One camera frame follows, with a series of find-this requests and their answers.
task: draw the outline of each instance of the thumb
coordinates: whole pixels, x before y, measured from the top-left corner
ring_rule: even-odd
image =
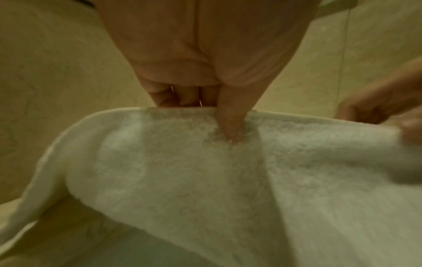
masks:
[[[422,106],[405,114],[399,127],[405,141],[422,143]]]
[[[217,99],[217,122],[223,134],[234,142],[243,139],[243,122],[272,79],[242,87],[222,85]]]

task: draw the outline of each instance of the towel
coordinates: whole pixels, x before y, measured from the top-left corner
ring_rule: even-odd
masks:
[[[222,267],[422,266],[422,147],[393,128],[213,109],[117,109],[63,132],[0,230],[67,194]]]

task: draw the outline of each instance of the blurred hand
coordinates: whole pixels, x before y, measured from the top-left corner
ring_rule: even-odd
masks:
[[[380,124],[397,114],[404,140],[422,142],[422,57],[343,101],[336,118]]]
[[[223,133],[290,61],[320,0],[98,0],[117,47],[158,107],[216,106]]]

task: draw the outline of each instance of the tiled wall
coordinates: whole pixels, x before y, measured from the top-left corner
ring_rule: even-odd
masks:
[[[20,195],[45,147],[70,124],[151,101],[94,10],[64,0],[0,0],[0,25],[2,203]],[[332,116],[341,99],[422,55],[421,44],[421,0],[359,0],[312,22],[256,108]]]

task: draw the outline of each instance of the skin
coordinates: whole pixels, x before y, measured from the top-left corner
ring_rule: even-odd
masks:
[[[216,106],[239,141],[247,113],[287,65],[320,0],[98,0],[96,7],[158,107]]]
[[[422,143],[422,57],[344,100],[336,118],[380,124],[395,115],[403,139]]]

